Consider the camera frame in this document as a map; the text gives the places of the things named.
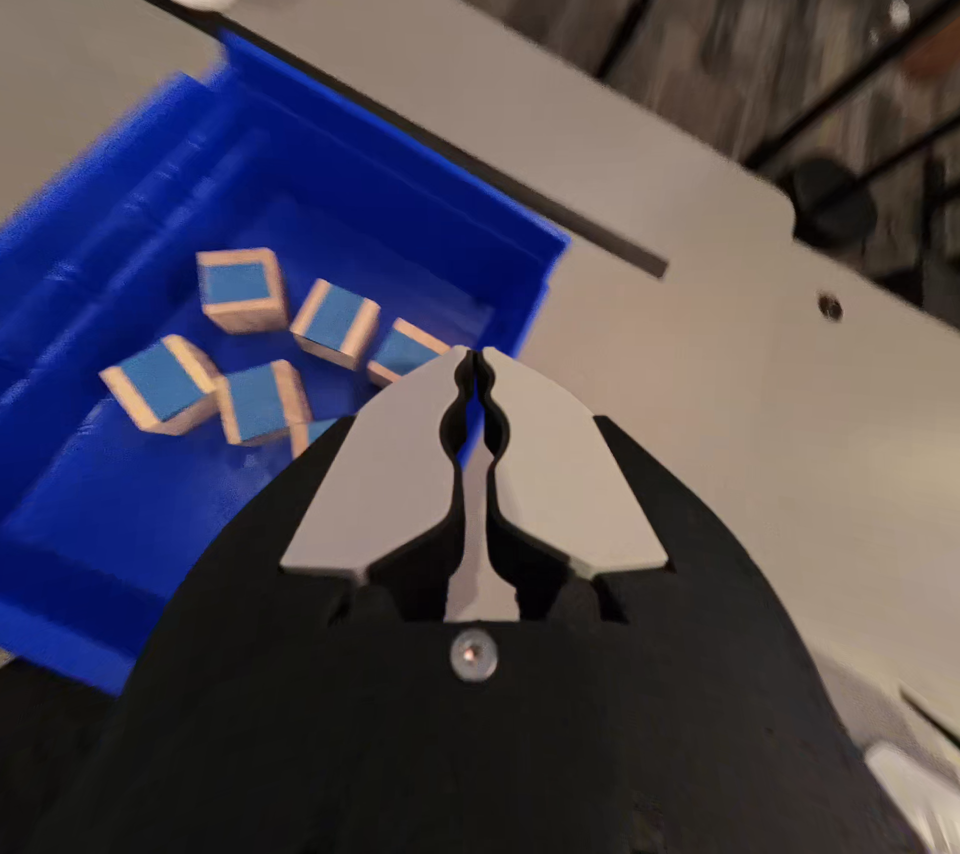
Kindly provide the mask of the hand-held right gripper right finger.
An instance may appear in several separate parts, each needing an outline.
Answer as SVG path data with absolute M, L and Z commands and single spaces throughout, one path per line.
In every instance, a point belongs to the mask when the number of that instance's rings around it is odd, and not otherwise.
M 580 579 L 663 570 L 666 549 L 594 414 L 541 372 L 493 347 L 475 354 L 491 454 L 486 552 L 521 620 L 544 620 Z

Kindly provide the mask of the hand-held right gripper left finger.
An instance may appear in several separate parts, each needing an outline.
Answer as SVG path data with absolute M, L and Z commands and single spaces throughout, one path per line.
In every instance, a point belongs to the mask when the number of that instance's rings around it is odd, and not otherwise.
M 355 415 L 280 561 L 385 589 L 408 621 L 445 619 L 466 542 L 463 470 L 474 351 L 453 347 Z

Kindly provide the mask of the blue plastic bin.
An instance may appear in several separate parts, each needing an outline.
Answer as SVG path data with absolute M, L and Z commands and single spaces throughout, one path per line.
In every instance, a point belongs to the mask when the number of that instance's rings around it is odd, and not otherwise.
M 376 394 L 285 332 L 202 313 L 196 253 L 269 248 L 298 308 L 319 278 L 448 344 L 516 357 L 570 236 L 235 35 L 175 74 L 2 229 L 2 648 L 115 695 L 167 601 L 291 462 L 218 419 L 139 430 L 102 369 L 165 335 L 233 373 L 276 360 L 316 416 Z

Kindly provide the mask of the black round stand base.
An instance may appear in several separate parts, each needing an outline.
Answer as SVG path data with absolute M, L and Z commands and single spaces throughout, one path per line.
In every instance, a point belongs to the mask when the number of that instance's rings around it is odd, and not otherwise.
M 800 162 L 784 184 L 794 207 L 794 237 L 812 248 L 865 242 L 877 227 L 878 206 L 870 188 L 829 156 Z

